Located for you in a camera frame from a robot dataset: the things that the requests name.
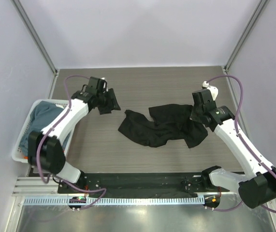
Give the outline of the black t-shirt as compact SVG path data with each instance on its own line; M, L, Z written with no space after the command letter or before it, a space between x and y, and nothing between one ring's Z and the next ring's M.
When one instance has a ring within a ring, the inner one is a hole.
M193 148L208 136L203 124L190 119L192 105L166 104L148 110L151 121L139 112L126 110L118 131L129 140L152 148L182 139L188 148Z

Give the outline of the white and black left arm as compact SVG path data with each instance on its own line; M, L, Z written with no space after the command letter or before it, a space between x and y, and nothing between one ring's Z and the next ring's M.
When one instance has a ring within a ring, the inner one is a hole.
M84 173L66 161L63 144L76 124L94 108L98 108L101 115L120 110L114 89L77 91L48 126L40 132L32 131L28 138L28 163L69 182L76 193L86 187Z

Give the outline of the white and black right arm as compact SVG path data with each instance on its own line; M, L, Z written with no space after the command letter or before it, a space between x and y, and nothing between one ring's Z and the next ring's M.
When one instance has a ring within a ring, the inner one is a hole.
M191 119L210 128L227 145L243 169L243 174L236 174L220 166L207 168L202 171L203 189L228 189L237 193L252 209L276 199L276 167L255 148L226 106L217 107L213 101L195 103Z

